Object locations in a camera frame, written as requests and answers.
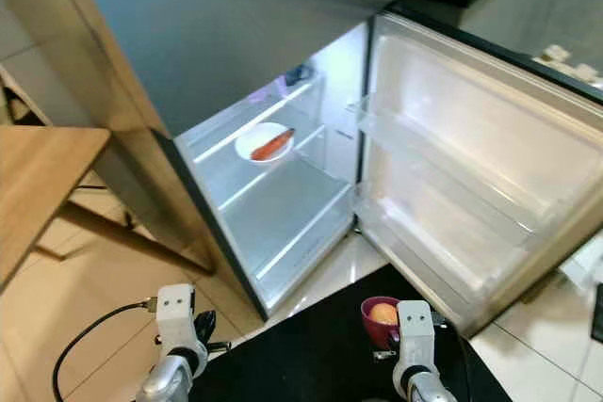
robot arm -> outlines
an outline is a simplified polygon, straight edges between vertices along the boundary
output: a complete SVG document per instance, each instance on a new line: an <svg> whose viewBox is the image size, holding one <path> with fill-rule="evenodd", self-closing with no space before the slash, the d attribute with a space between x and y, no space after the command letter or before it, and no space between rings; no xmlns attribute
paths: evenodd
<svg viewBox="0 0 603 402"><path fill-rule="evenodd" d="M394 387L409 402L456 402L433 363L435 332L430 305L423 300L398 303L399 361Z"/></svg>
<svg viewBox="0 0 603 402"><path fill-rule="evenodd" d="M209 344L216 327L216 312L206 311L193 321L195 288L174 284L159 289L156 321L161 344L159 363L144 380L136 402L187 402L192 380L207 365L212 351L230 344Z"/></svg>

white plate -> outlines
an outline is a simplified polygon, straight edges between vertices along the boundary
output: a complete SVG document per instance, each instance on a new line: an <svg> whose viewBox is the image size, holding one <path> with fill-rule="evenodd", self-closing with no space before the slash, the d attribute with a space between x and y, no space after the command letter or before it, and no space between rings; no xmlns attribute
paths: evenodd
<svg viewBox="0 0 603 402"><path fill-rule="evenodd" d="M264 146L273 138L279 136L289 129L278 122L260 122L252 127L245 134L242 134L235 140L236 153L242 159L255 163L256 165L270 164L276 160L285 157L293 148L294 137L290 138L286 145L267 160L253 160L252 153L259 147Z"/></svg>

carrot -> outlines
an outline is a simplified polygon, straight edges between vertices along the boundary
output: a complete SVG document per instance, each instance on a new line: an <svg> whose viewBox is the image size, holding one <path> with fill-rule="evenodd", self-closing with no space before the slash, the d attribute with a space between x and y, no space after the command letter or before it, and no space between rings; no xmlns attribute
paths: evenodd
<svg viewBox="0 0 603 402"><path fill-rule="evenodd" d="M282 134L279 134L265 145L262 145L259 148L253 150L252 159L268 160L274 153L276 153L285 146L289 139L293 137L294 132L295 129L293 128L287 129Z"/></svg>

small object on shelf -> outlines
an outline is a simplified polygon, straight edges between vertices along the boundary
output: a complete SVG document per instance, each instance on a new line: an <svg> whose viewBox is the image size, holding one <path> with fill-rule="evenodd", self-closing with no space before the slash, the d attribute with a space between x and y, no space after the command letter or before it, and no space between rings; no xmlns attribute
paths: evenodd
<svg viewBox="0 0 603 402"><path fill-rule="evenodd" d="M291 151L294 132L278 122L260 122L236 139L236 153L258 165L274 162Z"/></svg>
<svg viewBox="0 0 603 402"><path fill-rule="evenodd" d="M285 146L289 139L293 137L294 133L295 129L287 129L282 134L279 134L277 137L273 138L264 146L260 146L255 151L253 151L252 159L261 161L270 159L274 155L274 153L277 153L281 148Z"/></svg>
<svg viewBox="0 0 603 402"><path fill-rule="evenodd" d="M580 63L576 68L574 68L574 75L582 82L593 84L597 80L598 71L592 66L589 66L585 63Z"/></svg>
<svg viewBox="0 0 603 402"><path fill-rule="evenodd" d="M288 87L293 87L302 80L309 79L313 74L314 71L308 65L298 65L285 73L285 84Z"/></svg>
<svg viewBox="0 0 603 402"><path fill-rule="evenodd" d="M559 71L561 74L569 75L570 77L575 77L574 68L567 63L563 63L562 61L552 60L548 62L548 67L553 70Z"/></svg>
<svg viewBox="0 0 603 402"><path fill-rule="evenodd" d="M570 56L571 54L563 49L559 44L551 44L544 50L542 59L564 62Z"/></svg>

black cable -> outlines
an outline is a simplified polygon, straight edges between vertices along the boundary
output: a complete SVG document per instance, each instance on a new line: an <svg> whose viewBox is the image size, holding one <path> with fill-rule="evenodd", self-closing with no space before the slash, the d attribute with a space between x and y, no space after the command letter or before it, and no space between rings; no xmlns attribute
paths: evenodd
<svg viewBox="0 0 603 402"><path fill-rule="evenodd" d="M106 187L104 185L86 185L86 184L82 184L82 185L79 185L76 188L86 188L86 189L90 189L90 190L106 190Z"/></svg>
<svg viewBox="0 0 603 402"><path fill-rule="evenodd" d="M58 370L60 369L60 365L63 364L63 361L65 360L67 354L70 352L73 346L75 346L84 336L86 336L100 324L105 322L109 317L113 317L115 314L119 314L127 310L134 310L136 308L147 308L147 301L140 301L138 303L124 305L121 306L121 308L118 308L117 310L113 310L112 312L105 314L103 317L95 320L90 325L88 325L81 333L75 336L72 341L65 347L65 350L63 350L58 356L57 362L55 363L55 369L53 369L53 393L57 402L64 402L63 397L60 394L60 390L58 389Z"/></svg>

